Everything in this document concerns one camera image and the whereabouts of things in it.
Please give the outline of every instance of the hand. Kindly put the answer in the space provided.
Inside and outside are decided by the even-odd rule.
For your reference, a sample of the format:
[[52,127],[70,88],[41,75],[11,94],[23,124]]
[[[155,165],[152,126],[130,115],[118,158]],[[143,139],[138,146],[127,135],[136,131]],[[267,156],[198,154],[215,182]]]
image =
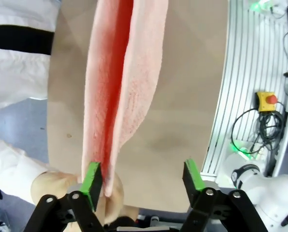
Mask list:
[[[31,196],[35,205],[46,194],[62,198],[68,188],[78,183],[78,177],[61,172],[46,172],[38,176],[31,186]],[[99,222],[104,225],[116,220],[123,207],[124,191],[121,180],[115,175],[112,196],[107,198],[101,191],[97,210],[95,212]],[[65,232],[80,232],[77,222],[69,223]]]

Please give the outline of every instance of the grey floor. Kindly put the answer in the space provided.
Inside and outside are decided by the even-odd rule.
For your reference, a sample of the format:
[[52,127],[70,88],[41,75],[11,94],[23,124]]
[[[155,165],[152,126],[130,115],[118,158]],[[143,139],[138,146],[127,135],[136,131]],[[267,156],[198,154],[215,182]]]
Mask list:
[[[28,99],[1,109],[0,139],[47,163],[46,104]],[[17,197],[3,196],[0,208],[6,210],[12,232],[23,231],[34,206]]]

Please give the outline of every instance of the black belt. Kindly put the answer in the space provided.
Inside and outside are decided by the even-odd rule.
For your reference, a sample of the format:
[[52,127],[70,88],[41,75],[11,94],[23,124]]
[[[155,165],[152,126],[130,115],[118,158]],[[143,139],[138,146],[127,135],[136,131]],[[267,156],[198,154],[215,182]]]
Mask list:
[[0,25],[0,49],[50,55],[54,33],[29,27]]

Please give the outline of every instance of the brown table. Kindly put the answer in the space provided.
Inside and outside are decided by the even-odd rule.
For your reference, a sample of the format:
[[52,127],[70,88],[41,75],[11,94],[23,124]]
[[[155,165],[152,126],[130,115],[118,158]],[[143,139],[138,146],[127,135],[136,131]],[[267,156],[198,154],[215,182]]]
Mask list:
[[[97,1],[64,0],[48,86],[50,164],[80,174],[88,43]],[[201,168],[222,79],[228,1],[170,0],[151,108],[118,156],[125,204],[185,212],[183,162]]]

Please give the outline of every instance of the bolt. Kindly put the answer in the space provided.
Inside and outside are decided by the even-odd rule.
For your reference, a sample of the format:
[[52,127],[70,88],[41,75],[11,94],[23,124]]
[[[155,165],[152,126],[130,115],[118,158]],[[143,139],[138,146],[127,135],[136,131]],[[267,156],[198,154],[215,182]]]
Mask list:
[[53,201],[53,198],[51,198],[51,197],[46,199],[46,202],[47,202],[47,203],[50,203],[50,202],[52,202],[52,201]]
[[80,197],[80,195],[78,195],[77,193],[76,194],[74,194],[74,195],[72,195],[72,199],[78,199]]
[[235,198],[240,198],[241,195],[240,195],[239,192],[234,192],[234,193],[233,193],[233,197],[235,197]]
[[214,194],[214,192],[211,189],[208,189],[205,193],[209,196],[213,196]]

